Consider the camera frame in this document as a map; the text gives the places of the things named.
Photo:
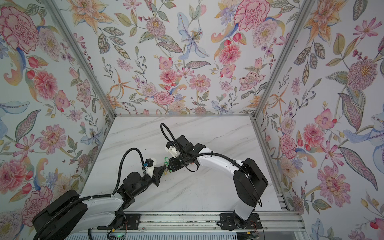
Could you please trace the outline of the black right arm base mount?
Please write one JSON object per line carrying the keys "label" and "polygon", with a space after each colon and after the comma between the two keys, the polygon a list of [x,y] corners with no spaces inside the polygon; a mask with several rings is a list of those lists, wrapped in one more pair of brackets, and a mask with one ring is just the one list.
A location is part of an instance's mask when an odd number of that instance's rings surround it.
{"label": "black right arm base mount", "polygon": [[243,220],[235,213],[220,214],[219,221],[217,222],[222,230],[234,231],[234,230],[261,230],[262,224],[258,214],[251,214],[247,220]]}

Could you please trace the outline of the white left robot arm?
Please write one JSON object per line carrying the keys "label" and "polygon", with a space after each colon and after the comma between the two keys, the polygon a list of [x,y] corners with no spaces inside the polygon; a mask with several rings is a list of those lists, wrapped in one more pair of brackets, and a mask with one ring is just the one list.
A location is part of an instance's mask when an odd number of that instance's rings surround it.
{"label": "white left robot arm", "polygon": [[114,194],[81,197],[70,190],[33,218],[35,240],[64,240],[69,235],[96,227],[117,229],[128,221],[124,211],[150,185],[159,186],[166,166],[153,167],[152,174],[130,173]]}

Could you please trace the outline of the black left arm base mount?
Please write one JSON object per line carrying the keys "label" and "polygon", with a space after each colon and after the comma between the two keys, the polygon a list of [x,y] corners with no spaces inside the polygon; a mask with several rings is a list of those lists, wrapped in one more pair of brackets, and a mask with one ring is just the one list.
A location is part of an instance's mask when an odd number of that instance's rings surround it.
{"label": "black left arm base mount", "polygon": [[99,226],[97,230],[138,230],[141,214],[123,214],[117,216],[110,225]]}

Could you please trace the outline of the green plastic key tag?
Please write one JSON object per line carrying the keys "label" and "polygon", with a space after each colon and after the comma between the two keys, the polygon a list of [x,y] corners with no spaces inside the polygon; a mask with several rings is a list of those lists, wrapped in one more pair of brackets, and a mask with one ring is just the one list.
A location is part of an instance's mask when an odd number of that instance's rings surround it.
{"label": "green plastic key tag", "polygon": [[169,158],[168,157],[165,157],[165,162],[164,162],[165,166],[169,166]]}

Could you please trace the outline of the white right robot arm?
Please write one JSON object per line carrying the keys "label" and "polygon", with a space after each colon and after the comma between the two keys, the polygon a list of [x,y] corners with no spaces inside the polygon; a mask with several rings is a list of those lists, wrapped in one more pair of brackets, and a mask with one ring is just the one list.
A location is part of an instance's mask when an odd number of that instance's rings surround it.
{"label": "white right robot arm", "polygon": [[202,144],[193,145],[185,136],[166,144],[166,151],[172,155],[168,169],[176,172],[190,164],[221,171],[231,177],[240,202],[234,210],[234,219],[244,224],[258,204],[269,182],[256,162],[250,158],[234,160],[215,153]]}

